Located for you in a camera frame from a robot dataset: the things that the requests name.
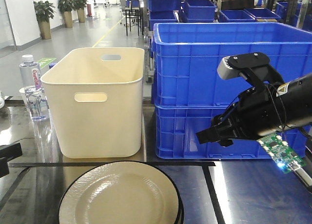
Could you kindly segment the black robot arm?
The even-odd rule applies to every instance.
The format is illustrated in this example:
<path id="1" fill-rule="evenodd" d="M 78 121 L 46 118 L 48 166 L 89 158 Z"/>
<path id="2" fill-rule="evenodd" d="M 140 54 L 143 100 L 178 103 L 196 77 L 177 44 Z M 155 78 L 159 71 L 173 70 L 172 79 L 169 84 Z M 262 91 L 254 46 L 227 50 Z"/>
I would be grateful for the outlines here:
<path id="1" fill-rule="evenodd" d="M 60 82 L 41 77 L 64 156 L 123 158 L 142 135 L 142 82 Z M 304 156 L 299 129 L 312 123 L 311 75 L 240 94 L 223 106 L 155 104 L 156 155 L 163 159 L 266 159 L 287 164 Z"/>

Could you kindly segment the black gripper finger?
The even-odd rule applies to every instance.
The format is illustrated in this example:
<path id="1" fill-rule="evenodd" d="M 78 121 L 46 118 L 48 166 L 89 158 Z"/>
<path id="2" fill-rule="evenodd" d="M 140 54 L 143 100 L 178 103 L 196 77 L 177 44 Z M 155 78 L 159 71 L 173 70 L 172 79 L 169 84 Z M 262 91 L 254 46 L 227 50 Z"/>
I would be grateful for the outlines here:
<path id="1" fill-rule="evenodd" d="M 21 144 L 14 142 L 0 146 L 0 177 L 9 174 L 8 162 L 22 155 Z"/>

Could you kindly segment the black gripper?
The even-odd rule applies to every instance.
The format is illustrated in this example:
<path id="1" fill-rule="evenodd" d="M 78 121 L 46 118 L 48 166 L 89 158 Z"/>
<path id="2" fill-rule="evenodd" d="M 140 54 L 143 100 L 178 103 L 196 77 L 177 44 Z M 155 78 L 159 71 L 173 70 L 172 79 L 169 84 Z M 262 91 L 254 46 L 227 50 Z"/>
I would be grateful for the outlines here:
<path id="1" fill-rule="evenodd" d="M 266 86 L 261 92 L 242 92 L 239 101 L 212 118 L 211 127 L 196 133 L 200 144 L 233 144 L 233 140 L 257 140 L 286 127 L 287 113 L 277 87 Z"/>

